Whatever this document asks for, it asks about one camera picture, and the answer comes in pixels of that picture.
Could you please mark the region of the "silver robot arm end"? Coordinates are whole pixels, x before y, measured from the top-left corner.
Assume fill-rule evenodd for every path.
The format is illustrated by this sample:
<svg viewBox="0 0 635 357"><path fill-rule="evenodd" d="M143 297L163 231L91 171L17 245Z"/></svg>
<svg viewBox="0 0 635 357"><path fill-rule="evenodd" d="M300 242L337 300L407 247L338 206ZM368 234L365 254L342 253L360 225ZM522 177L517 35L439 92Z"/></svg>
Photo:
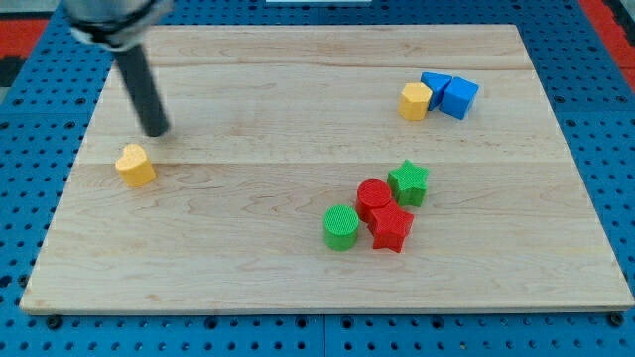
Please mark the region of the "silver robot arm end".
<svg viewBox="0 0 635 357"><path fill-rule="evenodd" d="M112 52L140 45L145 33L174 8L174 0L62 0L71 34Z"/></svg>

